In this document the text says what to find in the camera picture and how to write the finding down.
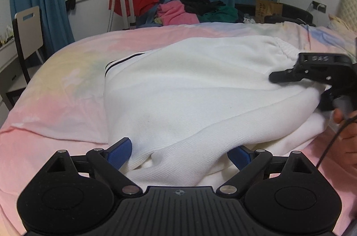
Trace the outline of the person's right hand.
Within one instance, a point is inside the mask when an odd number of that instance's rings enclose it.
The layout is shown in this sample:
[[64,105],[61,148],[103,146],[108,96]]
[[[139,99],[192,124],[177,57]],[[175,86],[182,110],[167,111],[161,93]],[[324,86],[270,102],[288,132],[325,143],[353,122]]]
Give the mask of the person's right hand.
[[342,167],[356,170],[356,151],[356,121],[353,121],[339,134],[331,152]]

